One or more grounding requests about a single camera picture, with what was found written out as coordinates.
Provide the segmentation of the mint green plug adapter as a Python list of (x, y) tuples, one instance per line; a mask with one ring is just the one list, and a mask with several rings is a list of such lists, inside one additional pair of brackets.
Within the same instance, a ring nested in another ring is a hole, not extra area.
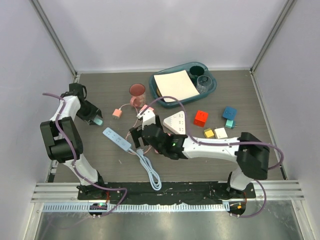
[(98, 126), (102, 126), (103, 123), (104, 123), (104, 121), (103, 121), (102, 119), (100, 119), (100, 118), (95, 118), (95, 119), (93, 120), (93, 122), (94, 122), (96, 125), (98, 125)]

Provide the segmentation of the white triangular power strip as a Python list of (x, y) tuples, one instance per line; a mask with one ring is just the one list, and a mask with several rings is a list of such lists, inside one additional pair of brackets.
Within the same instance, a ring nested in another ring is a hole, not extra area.
[(168, 130), (178, 135), (186, 134), (185, 112), (179, 111), (167, 118), (162, 122), (162, 125)]

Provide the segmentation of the pink cube socket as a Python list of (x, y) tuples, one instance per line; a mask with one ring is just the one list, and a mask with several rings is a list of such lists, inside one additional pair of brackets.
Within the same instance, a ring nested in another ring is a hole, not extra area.
[(152, 107), (148, 107), (146, 104), (140, 109), (140, 113), (142, 113), (144, 110), (150, 110), (150, 111), (154, 111), (154, 109)]

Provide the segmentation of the light blue power strip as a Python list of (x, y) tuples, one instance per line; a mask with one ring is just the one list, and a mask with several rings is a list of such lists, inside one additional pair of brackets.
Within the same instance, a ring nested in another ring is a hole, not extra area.
[(125, 140), (122, 136), (112, 130), (110, 127), (107, 127), (102, 134), (106, 136), (109, 140), (115, 143), (123, 151), (128, 152), (131, 149), (131, 144)]

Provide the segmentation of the pink charger plug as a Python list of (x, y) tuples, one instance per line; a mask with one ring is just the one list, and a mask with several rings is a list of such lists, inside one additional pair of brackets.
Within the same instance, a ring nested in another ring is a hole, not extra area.
[(116, 108), (113, 113), (112, 113), (112, 117), (114, 119), (119, 119), (123, 114), (123, 111), (120, 108)]

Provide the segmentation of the yellow plug adapter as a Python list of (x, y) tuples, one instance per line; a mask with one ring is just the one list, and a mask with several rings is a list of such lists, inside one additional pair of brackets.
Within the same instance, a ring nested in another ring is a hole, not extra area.
[(214, 131), (211, 128), (207, 128), (203, 131), (205, 138), (211, 139), (215, 136)]

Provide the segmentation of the red cube socket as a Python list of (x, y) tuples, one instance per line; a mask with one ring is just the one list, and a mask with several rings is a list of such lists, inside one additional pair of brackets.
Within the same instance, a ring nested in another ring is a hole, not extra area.
[(207, 122), (209, 114), (205, 111), (198, 110), (195, 114), (193, 124), (203, 128)]

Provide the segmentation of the white plug adapter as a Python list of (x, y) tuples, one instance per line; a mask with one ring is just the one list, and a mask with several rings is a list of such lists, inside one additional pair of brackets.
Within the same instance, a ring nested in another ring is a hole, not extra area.
[(213, 132), (216, 139), (226, 139), (228, 137), (224, 127), (215, 128)]

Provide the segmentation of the teal plug adapter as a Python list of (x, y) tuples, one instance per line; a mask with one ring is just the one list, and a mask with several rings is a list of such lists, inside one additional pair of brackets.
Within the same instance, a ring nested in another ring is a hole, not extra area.
[(228, 129), (234, 129), (236, 127), (236, 121), (227, 119), (225, 123), (225, 127)]

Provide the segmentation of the blue cube socket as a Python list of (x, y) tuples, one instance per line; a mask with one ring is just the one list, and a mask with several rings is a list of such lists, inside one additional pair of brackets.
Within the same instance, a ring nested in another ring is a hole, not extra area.
[(226, 106), (223, 111), (222, 117), (224, 119), (234, 121), (236, 118), (236, 115), (237, 115), (237, 110), (235, 108), (231, 106)]

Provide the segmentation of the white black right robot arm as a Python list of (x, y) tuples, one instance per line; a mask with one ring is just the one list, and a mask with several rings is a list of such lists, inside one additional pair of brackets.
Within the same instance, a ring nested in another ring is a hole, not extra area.
[(186, 134), (164, 132), (158, 115), (129, 130), (136, 148), (141, 144), (153, 147), (171, 160), (209, 158), (237, 164), (229, 174), (226, 193), (233, 198), (243, 193), (253, 180), (266, 180), (270, 147), (249, 132), (225, 139), (196, 138)]

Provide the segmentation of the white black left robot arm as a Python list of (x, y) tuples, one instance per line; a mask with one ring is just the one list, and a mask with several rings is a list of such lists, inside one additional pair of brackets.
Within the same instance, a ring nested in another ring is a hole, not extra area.
[(102, 111), (87, 100), (87, 88), (80, 83), (69, 84), (60, 96), (43, 93), (59, 100), (53, 117), (40, 124), (40, 131), (50, 160), (67, 166), (79, 179), (77, 189), (86, 197), (100, 200), (107, 192), (104, 180), (84, 156), (81, 136), (74, 123), (78, 117), (88, 125), (102, 126)]

